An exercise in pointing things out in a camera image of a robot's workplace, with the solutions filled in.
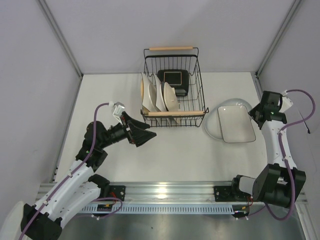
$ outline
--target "white square plate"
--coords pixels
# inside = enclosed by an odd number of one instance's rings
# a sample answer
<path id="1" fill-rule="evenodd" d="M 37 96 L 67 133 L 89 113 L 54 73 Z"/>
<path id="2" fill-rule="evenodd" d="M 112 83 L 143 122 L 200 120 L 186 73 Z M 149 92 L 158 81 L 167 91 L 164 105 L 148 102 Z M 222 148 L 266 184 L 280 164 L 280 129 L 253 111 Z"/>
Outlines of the white square plate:
<path id="1" fill-rule="evenodd" d="M 218 116 L 226 143 L 249 143 L 256 140 L 247 108 L 243 105 L 221 106 Z"/>

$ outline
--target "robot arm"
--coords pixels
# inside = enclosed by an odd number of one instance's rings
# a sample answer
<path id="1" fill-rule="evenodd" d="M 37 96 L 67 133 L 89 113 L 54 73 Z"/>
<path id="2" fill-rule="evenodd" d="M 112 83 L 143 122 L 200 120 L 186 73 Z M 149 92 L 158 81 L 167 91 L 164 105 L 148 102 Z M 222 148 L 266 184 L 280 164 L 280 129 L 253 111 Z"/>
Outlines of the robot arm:
<path id="1" fill-rule="evenodd" d="M 108 130 L 101 122 L 96 122 L 94 149 L 86 162 L 83 164 L 94 141 L 93 122 L 86 128 L 82 148 L 68 173 L 33 206 L 24 205 L 21 231 L 38 212 L 25 232 L 29 238 L 57 240 L 62 229 L 83 207 L 97 198 L 108 196 L 110 182 L 94 174 L 108 155 L 104 148 L 124 139 L 128 139 L 130 144 L 139 147 L 157 135 L 146 130 L 150 128 L 148 124 L 131 118 L 119 102 L 114 105 L 113 116 L 119 123 Z"/>
<path id="2" fill-rule="evenodd" d="M 291 102 L 286 96 L 284 98 L 285 101 Z M 284 100 L 280 93 L 264 91 L 261 102 L 249 112 L 264 136 L 268 164 L 257 178 L 237 175 L 232 181 L 232 189 L 236 193 L 249 194 L 255 202 L 288 208 L 292 201 L 291 181 L 278 137 L 279 131 L 287 123 L 286 115 L 279 112 Z M 299 171 L 293 161 L 287 131 L 281 133 L 286 159 L 294 179 L 296 201 L 306 181 L 306 174 Z"/>

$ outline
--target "black wire basket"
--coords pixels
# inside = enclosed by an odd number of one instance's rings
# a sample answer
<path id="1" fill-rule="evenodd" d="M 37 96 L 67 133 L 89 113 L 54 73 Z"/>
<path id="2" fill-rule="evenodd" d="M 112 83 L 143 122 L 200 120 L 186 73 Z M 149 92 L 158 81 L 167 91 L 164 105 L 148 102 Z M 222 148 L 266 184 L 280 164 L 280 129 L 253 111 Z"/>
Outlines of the black wire basket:
<path id="1" fill-rule="evenodd" d="M 209 109 L 205 104 L 198 55 L 199 49 L 192 46 L 152 47 L 144 50 L 144 74 L 153 85 L 156 86 L 154 75 L 158 75 L 159 70 L 186 70 L 189 75 L 187 95 L 177 96 L 179 111 L 147 112 L 141 108 L 144 121 L 151 127 L 200 127 Z"/>

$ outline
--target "white wall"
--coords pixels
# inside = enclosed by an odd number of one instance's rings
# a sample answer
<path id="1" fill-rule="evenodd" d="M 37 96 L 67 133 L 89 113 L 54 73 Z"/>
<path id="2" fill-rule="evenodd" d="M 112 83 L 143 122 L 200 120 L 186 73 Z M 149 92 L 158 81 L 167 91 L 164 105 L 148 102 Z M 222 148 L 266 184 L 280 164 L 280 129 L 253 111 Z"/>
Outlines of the white wall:
<path id="1" fill-rule="evenodd" d="M 143 70 L 143 49 L 195 46 L 203 72 L 253 72 L 293 0 L 47 0 L 83 73 Z"/>
<path id="2" fill-rule="evenodd" d="M 0 1 L 0 226 L 50 180 L 79 85 L 35 0 Z"/>
<path id="3" fill-rule="evenodd" d="M 264 69 L 260 80 L 264 90 L 308 91 L 316 101 L 315 115 L 307 121 L 311 134 L 302 125 L 289 128 L 289 143 L 299 169 L 306 171 L 305 191 L 311 216 L 320 237 L 320 1 L 305 0 L 290 28 Z M 306 117 L 312 109 L 308 97 L 290 93 L 295 116 L 289 122 Z"/>

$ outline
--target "gray floor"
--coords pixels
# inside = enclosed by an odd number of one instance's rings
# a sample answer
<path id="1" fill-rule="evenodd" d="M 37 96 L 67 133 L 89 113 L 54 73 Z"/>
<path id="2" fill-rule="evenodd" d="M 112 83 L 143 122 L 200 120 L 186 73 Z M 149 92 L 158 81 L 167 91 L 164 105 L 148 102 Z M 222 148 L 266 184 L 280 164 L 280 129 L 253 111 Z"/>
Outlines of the gray floor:
<path id="1" fill-rule="evenodd" d="M 279 216 L 286 214 L 278 208 Z M 59 240 L 304 240 L 298 214 L 274 220 L 265 209 L 249 220 L 229 215 L 116 214 L 71 220 Z"/>

